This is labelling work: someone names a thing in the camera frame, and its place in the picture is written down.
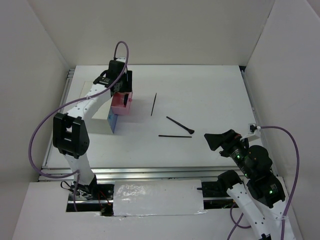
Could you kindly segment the blue drawer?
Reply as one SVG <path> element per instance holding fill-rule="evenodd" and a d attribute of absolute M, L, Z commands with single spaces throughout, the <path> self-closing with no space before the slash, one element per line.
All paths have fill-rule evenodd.
<path fill-rule="evenodd" d="M 115 132 L 116 124 L 117 124 L 118 115 L 113 113 L 112 109 L 109 110 L 107 121 L 112 133 Z"/>

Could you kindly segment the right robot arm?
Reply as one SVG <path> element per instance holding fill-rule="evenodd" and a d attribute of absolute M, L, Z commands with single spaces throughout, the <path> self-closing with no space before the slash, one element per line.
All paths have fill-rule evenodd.
<path fill-rule="evenodd" d="M 206 133 L 204 138 L 212 151 L 221 148 L 220 156 L 235 162 L 247 182 L 234 170 L 228 170 L 217 177 L 216 186 L 204 185 L 200 190 L 231 197 L 258 240 L 294 240 L 296 237 L 287 219 L 291 200 L 272 173 L 273 162 L 267 149 L 250 145 L 247 136 L 233 129 L 220 134 Z"/>

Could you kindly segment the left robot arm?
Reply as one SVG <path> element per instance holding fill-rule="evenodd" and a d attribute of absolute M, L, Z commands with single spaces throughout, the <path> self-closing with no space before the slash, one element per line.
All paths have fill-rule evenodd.
<path fill-rule="evenodd" d="M 90 138 L 87 125 L 96 112 L 107 102 L 115 107 L 113 113 L 125 115 L 132 101 L 133 72 L 125 62 L 115 58 L 94 81 L 84 96 L 66 113 L 57 113 L 53 118 L 53 146 L 65 156 L 70 169 L 76 172 L 74 184 L 86 199 L 98 197 L 97 177 L 87 157 Z"/>

